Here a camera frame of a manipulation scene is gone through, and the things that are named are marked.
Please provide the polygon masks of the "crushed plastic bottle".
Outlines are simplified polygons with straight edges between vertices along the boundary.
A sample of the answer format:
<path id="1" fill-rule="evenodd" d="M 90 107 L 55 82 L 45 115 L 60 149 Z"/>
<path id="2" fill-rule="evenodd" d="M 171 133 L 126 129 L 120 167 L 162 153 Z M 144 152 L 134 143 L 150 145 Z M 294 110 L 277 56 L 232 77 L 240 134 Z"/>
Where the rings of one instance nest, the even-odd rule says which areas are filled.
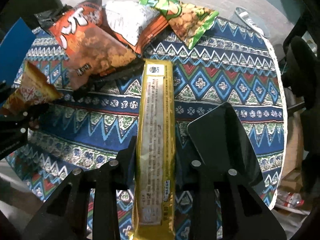
<path id="1" fill-rule="evenodd" d="M 304 200 L 302 199 L 300 193 L 287 192 L 278 189 L 276 203 L 284 207 L 295 209 L 303 206 Z"/>

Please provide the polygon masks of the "orange octopus chip bag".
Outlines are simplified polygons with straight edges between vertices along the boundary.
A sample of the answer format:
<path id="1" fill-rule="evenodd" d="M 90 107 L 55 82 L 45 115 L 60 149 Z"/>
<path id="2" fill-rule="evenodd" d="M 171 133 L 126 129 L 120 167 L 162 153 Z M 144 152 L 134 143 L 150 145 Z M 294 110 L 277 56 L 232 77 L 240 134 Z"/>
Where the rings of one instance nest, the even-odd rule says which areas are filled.
<path id="1" fill-rule="evenodd" d="M 68 56 L 73 90 L 140 70 L 144 48 L 168 26 L 157 10 L 137 2 L 109 1 L 103 6 L 103 0 L 84 0 L 35 17 Z"/>

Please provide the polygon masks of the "patterned blue tablecloth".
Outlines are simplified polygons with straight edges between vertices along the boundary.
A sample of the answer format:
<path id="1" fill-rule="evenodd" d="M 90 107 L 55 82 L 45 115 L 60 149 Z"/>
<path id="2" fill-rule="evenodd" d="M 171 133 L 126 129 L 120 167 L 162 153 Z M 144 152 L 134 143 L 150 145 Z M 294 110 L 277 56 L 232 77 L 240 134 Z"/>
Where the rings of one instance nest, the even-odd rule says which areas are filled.
<path id="1" fill-rule="evenodd" d="M 28 142 L 7 161 L 44 204 L 75 168 L 100 168 L 137 138 L 144 66 L 124 78 L 97 83 L 90 92 L 73 94 L 62 47 L 42 29 L 32 32 L 35 40 L 11 87 L 20 86 L 29 61 L 62 97 L 47 103 L 40 129 L 28 129 Z M 259 35 L 218 18 L 194 49 L 166 29 L 143 53 L 145 61 L 170 61 L 173 66 L 176 153 L 187 141 L 248 139 L 263 175 L 258 193 L 270 211 L 285 146 L 284 92 L 271 49 Z M 120 239 L 129 239 L 133 228 L 135 175 L 128 190 L 116 191 Z M 94 193 L 89 196 L 86 239 L 93 239 Z M 174 239 L 188 239 L 192 197 L 177 190 L 177 181 L 174 207 Z"/>

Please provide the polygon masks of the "green pea snack bag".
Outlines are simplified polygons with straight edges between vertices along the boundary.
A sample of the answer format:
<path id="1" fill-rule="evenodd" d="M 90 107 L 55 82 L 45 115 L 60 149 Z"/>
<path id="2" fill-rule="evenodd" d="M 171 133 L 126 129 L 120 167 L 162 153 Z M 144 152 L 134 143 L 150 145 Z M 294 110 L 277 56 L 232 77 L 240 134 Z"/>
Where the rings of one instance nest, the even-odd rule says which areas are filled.
<path id="1" fill-rule="evenodd" d="M 176 36 L 188 49 L 193 49 L 213 25 L 219 12 L 207 7 L 179 0 L 139 0 L 140 4 L 158 10 Z"/>

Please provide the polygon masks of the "orange yellow noodle snack bag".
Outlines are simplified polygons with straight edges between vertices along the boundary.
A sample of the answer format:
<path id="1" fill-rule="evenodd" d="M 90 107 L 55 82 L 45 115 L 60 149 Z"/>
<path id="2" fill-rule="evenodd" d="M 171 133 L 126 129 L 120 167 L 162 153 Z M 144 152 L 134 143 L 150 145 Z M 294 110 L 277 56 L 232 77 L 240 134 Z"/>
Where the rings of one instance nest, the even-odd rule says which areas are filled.
<path id="1" fill-rule="evenodd" d="M 46 76 L 32 63 L 25 61 L 20 86 L 1 107 L 3 115 L 17 115 L 28 107 L 60 99 L 62 94 L 47 82 Z"/>

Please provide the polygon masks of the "blue cardboard box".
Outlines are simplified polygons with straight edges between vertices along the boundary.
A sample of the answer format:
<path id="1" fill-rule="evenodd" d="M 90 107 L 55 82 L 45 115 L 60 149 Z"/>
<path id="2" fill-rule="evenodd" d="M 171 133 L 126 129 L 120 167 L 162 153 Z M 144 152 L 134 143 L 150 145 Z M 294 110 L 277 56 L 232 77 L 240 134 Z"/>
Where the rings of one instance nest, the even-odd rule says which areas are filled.
<path id="1" fill-rule="evenodd" d="M 1 42 L 1 83 L 5 81 L 8 86 L 13 84 L 18 69 L 34 40 L 35 34 L 24 20 L 19 18 Z"/>

